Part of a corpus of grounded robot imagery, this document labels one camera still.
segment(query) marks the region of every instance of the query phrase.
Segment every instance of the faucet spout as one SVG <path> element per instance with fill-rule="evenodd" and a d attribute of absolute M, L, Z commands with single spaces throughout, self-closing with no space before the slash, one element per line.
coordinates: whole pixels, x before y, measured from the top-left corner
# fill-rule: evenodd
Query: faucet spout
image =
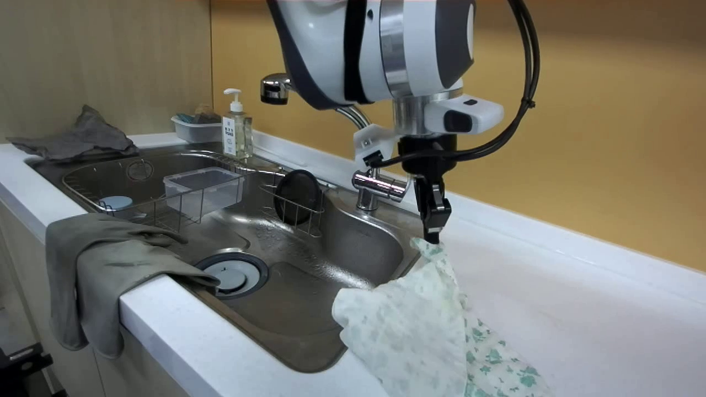
<path fill-rule="evenodd" d="M 333 107 L 337 115 L 347 117 L 357 129 L 370 125 L 368 117 L 357 106 Z"/>
<path fill-rule="evenodd" d="M 290 80 L 286 73 L 272 73 L 259 80 L 259 100 L 283 106 L 288 100 Z"/>

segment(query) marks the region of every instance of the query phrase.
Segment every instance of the stainless steel sink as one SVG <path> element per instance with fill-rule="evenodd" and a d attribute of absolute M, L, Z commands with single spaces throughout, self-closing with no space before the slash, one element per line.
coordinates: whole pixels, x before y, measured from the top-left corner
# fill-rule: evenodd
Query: stainless steel sink
<path fill-rule="evenodd" d="M 242 174 L 242 200 L 201 221 L 163 204 L 163 175 L 199 167 Z M 288 170 L 265 158 L 241 166 L 203 148 L 161 148 L 70 167 L 34 162 L 34 170 L 90 212 L 105 212 L 101 195 L 129 195 L 134 203 L 112 214 L 176 230 L 187 245 L 173 252 L 194 266 L 216 274 L 236 266 L 241 274 L 223 278 L 223 289 L 191 292 L 305 372 L 325 371 L 344 352 L 331 319 L 334 292 L 400 278 L 419 255 L 407 245 L 419 230 L 416 216 L 387 204 L 363 216 L 354 209 L 354 191 L 327 181 L 305 222 L 283 221 L 274 187 Z"/>

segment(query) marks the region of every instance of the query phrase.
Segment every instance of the gray towel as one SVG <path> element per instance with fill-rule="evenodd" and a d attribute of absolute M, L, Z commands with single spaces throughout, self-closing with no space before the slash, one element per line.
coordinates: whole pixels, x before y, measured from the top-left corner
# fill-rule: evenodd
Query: gray towel
<path fill-rule="evenodd" d="M 134 144 L 122 129 L 105 123 L 101 115 L 90 106 L 84 106 L 75 125 L 59 136 L 17 136 L 11 139 L 11 144 L 29 155 L 44 156 L 53 162 L 77 162 L 137 155 Z"/>
<path fill-rule="evenodd" d="M 218 284 L 211 275 L 178 259 L 168 246 L 183 238 L 152 225 L 81 214 L 47 230 L 50 324 L 63 349 L 90 341 L 107 356 L 122 352 L 119 295 L 169 274 L 197 284 Z"/>

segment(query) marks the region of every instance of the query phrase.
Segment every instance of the soap dispenser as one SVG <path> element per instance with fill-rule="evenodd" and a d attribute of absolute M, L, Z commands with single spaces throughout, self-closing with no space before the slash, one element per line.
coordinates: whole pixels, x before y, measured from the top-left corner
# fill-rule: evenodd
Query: soap dispenser
<path fill-rule="evenodd" d="M 225 88 L 231 94 L 230 112 L 223 117 L 223 155 L 246 161 L 251 155 L 251 117 L 245 115 L 238 88 Z"/>

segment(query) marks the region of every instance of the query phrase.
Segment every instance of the black hose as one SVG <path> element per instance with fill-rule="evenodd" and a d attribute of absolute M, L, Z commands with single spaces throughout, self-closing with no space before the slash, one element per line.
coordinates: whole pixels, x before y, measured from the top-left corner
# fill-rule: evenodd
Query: black hose
<path fill-rule="evenodd" d="M 535 26 L 533 19 L 530 16 L 530 8 L 524 6 L 523 0 L 507 0 L 511 16 L 516 19 L 520 39 L 523 39 L 523 52 L 524 52 L 524 83 L 523 83 L 523 98 L 516 107 L 513 118 L 504 125 L 502 132 L 498 132 L 493 139 L 490 139 L 483 146 L 477 148 L 468 148 L 468 150 L 453 150 L 453 151 L 436 151 L 436 150 L 426 150 L 426 151 L 407 151 L 401 156 L 393 156 L 386 161 L 377 161 L 372 162 L 375 167 L 386 167 L 386 166 L 394 166 L 401 161 L 415 161 L 415 158 L 448 158 L 448 161 L 472 161 L 472 158 L 480 158 L 488 156 L 496 150 L 501 150 L 518 129 L 523 117 L 528 115 L 530 107 L 533 107 L 533 94 L 539 88 L 539 77 L 541 77 L 541 48 L 539 48 L 539 38 L 535 38 Z"/>

